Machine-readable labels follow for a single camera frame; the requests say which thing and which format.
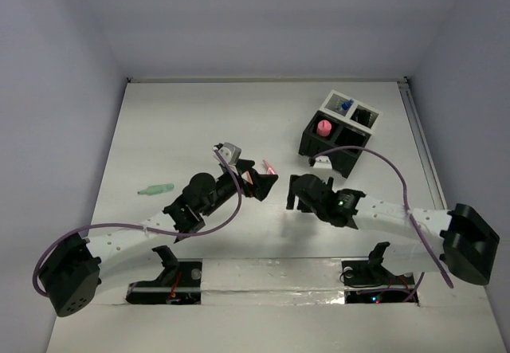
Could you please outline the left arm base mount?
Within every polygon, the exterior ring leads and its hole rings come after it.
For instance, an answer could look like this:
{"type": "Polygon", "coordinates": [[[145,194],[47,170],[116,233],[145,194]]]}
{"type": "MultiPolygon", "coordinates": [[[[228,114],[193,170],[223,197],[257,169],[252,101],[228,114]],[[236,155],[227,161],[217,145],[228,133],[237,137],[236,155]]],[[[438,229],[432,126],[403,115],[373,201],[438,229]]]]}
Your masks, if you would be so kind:
{"type": "Polygon", "coordinates": [[[154,247],[163,270],[154,280],[128,287],[125,300],[135,305],[197,305],[202,301],[202,260],[180,261],[167,245],[154,247]]]}

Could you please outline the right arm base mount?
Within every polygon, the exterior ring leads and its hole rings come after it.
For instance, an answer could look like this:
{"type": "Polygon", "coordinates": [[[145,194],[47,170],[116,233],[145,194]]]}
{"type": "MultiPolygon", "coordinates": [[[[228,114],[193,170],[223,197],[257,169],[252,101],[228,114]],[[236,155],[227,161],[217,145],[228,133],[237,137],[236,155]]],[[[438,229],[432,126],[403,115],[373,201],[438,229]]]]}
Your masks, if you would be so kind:
{"type": "Polygon", "coordinates": [[[395,276],[383,267],[383,255],[390,242],[379,242],[365,259],[342,261],[339,281],[344,285],[346,304],[418,304],[415,280],[395,276]]]}

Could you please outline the blue cap black highlighter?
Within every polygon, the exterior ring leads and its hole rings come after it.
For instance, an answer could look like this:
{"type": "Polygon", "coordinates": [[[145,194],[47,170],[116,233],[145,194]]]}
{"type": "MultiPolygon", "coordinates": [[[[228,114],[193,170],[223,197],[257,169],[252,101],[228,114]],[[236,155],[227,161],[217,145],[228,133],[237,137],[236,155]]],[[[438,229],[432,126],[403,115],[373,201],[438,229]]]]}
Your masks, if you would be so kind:
{"type": "Polygon", "coordinates": [[[342,105],[341,105],[341,108],[344,110],[344,111],[347,111],[352,105],[353,105],[354,101],[353,100],[348,100],[346,102],[343,102],[342,105]]]}

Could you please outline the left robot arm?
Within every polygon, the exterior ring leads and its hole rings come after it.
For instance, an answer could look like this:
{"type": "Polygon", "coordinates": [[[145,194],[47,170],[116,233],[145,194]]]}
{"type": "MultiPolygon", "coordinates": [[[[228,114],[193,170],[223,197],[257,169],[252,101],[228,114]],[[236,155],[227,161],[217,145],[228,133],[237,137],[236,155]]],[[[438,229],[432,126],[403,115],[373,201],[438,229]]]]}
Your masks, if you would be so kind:
{"type": "Polygon", "coordinates": [[[121,276],[135,279],[133,269],[145,253],[158,257],[149,266],[151,284],[173,285],[179,260],[170,244],[205,236],[205,218],[232,197],[263,201],[278,180],[259,174],[254,162],[221,163],[222,175],[194,175],[182,193],[162,211],[139,224],[106,223],[104,235],[84,237],[85,227],[68,232],[41,255],[33,271],[33,286],[51,302],[57,316],[66,317],[87,306],[121,276]]]}

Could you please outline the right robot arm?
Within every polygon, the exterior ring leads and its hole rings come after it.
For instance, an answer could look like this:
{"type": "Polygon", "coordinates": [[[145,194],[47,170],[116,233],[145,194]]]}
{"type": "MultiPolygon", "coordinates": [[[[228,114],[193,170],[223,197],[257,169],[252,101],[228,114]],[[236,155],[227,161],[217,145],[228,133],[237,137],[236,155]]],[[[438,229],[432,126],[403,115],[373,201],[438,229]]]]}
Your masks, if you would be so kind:
{"type": "Polygon", "coordinates": [[[374,282],[442,267],[469,284],[485,286],[490,281],[500,238],[471,206],[458,203],[452,210],[408,210],[359,190],[334,191],[331,181],[315,175],[293,175],[289,193],[298,198],[299,210],[334,227],[406,239],[403,245],[380,241],[370,251],[367,274],[374,282]]]}

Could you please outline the orange translucent highlighter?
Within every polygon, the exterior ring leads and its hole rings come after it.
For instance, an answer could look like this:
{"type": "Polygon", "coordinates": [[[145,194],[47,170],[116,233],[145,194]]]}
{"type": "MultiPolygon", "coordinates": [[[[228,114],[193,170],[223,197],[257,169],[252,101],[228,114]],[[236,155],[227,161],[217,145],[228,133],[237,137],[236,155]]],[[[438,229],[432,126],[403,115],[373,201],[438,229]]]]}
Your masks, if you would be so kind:
{"type": "Polygon", "coordinates": [[[249,184],[253,184],[253,180],[252,180],[252,177],[250,175],[250,173],[248,171],[246,171],[245,173],[245,180],[249,183],[249,184]]]}

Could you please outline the pink cap black highlighter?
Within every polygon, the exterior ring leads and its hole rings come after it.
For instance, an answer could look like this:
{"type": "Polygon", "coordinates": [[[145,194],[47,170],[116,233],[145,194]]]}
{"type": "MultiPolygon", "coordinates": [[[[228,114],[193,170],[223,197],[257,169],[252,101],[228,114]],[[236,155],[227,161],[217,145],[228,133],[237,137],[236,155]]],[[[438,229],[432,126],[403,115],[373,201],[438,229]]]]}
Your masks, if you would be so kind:
{"type": "Polygon", "coordinates": [[[316,134],[328,137],[332,132],[332,123],[329,120],[321,120],[316,126],[316,134]]]}

